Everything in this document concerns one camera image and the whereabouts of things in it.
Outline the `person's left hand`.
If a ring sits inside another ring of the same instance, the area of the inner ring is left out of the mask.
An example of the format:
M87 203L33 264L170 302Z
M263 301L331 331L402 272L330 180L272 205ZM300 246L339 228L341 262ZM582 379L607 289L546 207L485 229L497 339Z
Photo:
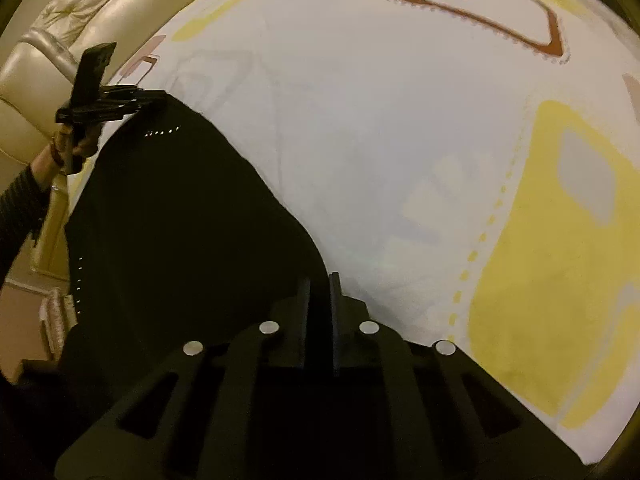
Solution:
M55 177L64 172L70 173L73 158L86 160L99 151L99 138L104 127L99 122L91 127L80 130L81 137L73 141L74 128L60 125L52 140L30 163L29 168L41 191L50 188Z

